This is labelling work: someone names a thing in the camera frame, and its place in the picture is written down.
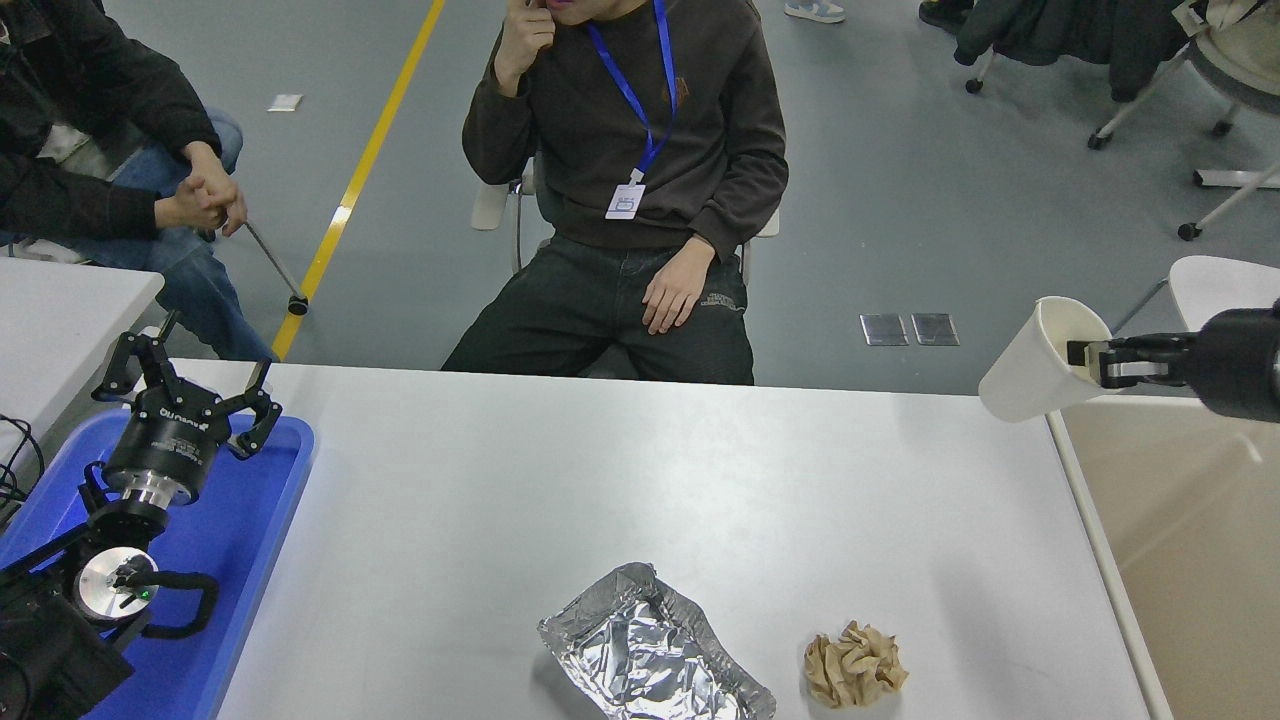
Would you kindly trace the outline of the person's right hand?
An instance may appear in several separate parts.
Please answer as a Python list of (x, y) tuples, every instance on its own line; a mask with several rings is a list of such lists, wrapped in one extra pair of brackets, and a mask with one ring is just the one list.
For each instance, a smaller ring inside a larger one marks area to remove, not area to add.
[(506, 17), (492, 59), (498, 94), (516, 97), (524, 74), (538, 54), (554, 41), (556, 23), (547, 1), (508, 1)]
[(183, 179), (173, 196), (159, 199), (154, 204), (155, 225), (160, 231), (180, 227), (215, 231), (227, 223), (228, 214), (223, 208), (209, 199), (200, 199), (200, 178), (196, 184)]

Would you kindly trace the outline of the person's left hand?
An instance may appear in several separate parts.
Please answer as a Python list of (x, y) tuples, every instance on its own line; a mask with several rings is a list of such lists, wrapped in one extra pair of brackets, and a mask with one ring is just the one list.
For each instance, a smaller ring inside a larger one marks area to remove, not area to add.
[(223, 237), (233, 236), (247, 222), (247, 206), (241, 187), (232, 179), (210, 143), (193, 141), (183, 147), (182, 154), (189, 163), (189, 174), (183, 181), (196, 184), (200, 178), (202, 186), (200, 199), (211, 200), (228, 214), (227, 223), (211, 232), (220, 232)]
[(643, 324), (648, 334), (666, 334), (692, 314), (705, 288), (716, 249), (692, 234), (653, 277), (643, 296)]

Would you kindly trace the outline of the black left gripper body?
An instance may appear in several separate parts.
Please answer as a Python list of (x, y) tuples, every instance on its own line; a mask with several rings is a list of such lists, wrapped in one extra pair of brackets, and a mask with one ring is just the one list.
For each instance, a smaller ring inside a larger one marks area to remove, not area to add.
[(202, 492), (218, 448), (230, 438), (228, 415), (216, 414), (218, 396), (198, 386), (178, 389), (178, 404), (161, 387), (142, 391), (102, 470), (122, 493), (128, 482), (151, 473), (174, 480), (184, 493)]

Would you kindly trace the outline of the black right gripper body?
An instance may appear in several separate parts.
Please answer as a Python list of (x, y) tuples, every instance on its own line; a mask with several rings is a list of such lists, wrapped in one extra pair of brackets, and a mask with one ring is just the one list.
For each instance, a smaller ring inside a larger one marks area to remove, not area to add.
[(1219, 313), (1197, 333), (1192, 389), (1212, 413), (1276, 424), (1277, 351), (1277, 304)]

